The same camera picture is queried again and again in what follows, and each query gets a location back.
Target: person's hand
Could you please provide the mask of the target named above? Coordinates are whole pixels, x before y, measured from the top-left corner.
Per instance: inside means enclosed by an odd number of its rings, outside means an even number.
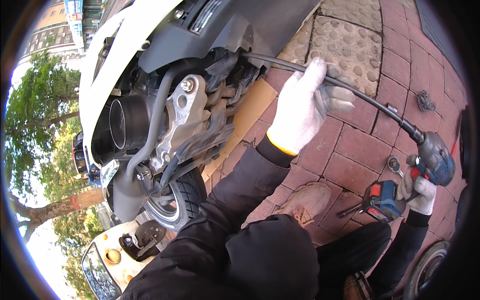
[[[416,190],[419,195],[411,200],[408,205],[410,209],[422,215],[430,216],[433,210],[433,202],[437,194],[437,187],[422,176],[418,176],[415,180],[410,175],[412,167],[408,167],[402,182],[398,186],[396,199],[408,199],[412,195],[412,190]]]
[[[351,91],[322,84],[325,75],[352,85],[350,77],[340,75],[339,68],[314,58],[305,74],[295,72],[285,82],[272,126],[267,131],[270,142],[283,152],[295,156],[320,130],[328,112],[354,108]]]

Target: cordless impact wrench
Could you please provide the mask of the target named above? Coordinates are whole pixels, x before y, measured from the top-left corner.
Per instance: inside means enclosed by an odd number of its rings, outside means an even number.
[[[306,70],[304,66],[267,55],[251,52],[244,52],[241,55],[251,59],[274,62],[300,72]],[[434,132],[422,132],[415,125],[397,115],[395,111],[338,79],[326,76],[325,80],[352,91],[359,98],[384,112],[394,119],[400,128],[405,130],[410,138],[417,143],[418,156],[415,157],[414,161],[407,162],[414,167],[410,172],[413,179],[423,176],[433,184],[441,186],[447,186],[452,181],[455,174],[455,162],[439,135]],[[392,180],[375,181],[367,187],[362,203],[339,213],[338,217],[342,218],[361,207],[361,212],[366,212],[379,221],[391,222],[405,211],[407,202],[418,196],[418,192],[413,190],[409,199],[396,200],[397,189],[398,185]]]

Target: jacket sleeve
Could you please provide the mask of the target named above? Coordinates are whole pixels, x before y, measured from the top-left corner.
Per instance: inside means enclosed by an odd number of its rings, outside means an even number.
[[[233,171],[200,204],[199,216],[129,282],[122,298],[160,299],[163,295],[191,299],[201,290],[208,291],[205,295],[211,298],[231,297],[219,278],[228,259],[226,238],[240,230],[248,214],[273,194],[289,170],[270,162],[250,145]]]
[[[379,261],[368,282],[374,299],[389,299],[413,261],[427,234],[428,226],[414,227],[402,223],[395,239]]]

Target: tire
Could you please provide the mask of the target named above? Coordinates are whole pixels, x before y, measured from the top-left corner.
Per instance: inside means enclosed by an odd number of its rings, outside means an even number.
[[[414,300],[417,298],[419,290],[424,285],[428,284],[435,269],[446,257],[448,246],[449,243],[447,241],[441,240],[432,244],[424,253],[422,253],[405,284],[403,290],[404,300]]]
[[[169,230],[179,231],[188,221],[197,217],[199,205],[207,198],[205,184],[198,168],[170,183],[170,189],[175,197],[175,212],[167,211],[148,200],[144,206],[152,219]]]

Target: tactile paving tile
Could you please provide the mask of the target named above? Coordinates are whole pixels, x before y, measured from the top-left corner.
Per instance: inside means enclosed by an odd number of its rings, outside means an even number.
[[[290,40],[288,45],[283,48],[277,58],[303,65],[308,51],[310,35],[312,34],[312,24],[313,16],[305,21],[302,28]],[[273,67],[291,71],[291,68],[280,66],[276,63],[273,64]]]
[[[377,32],[382,31],[378,0],[325,0],[320,5],[320,10],[325,16],[355,23]]]
[[[330,17],[317,16],[313,24],[308,61],[320,56],[353,77],[355,87],[375,96],[380,75],[382,38],[375,32]]]

